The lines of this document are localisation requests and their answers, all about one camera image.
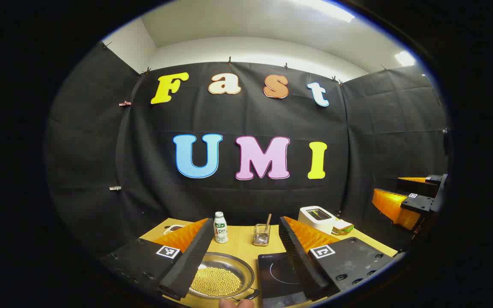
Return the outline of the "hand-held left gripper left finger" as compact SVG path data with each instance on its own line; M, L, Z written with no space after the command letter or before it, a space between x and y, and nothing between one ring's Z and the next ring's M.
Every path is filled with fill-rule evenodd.
M181 300L211 244L213 227L214 220L205 218L156 240L132 240L99 261L143 294Z

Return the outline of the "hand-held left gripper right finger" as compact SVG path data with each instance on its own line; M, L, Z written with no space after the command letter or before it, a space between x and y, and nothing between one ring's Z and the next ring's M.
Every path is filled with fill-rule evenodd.
M287 216L280 217L279 237L313 302L358 288L393 260L357 237L340 240Z

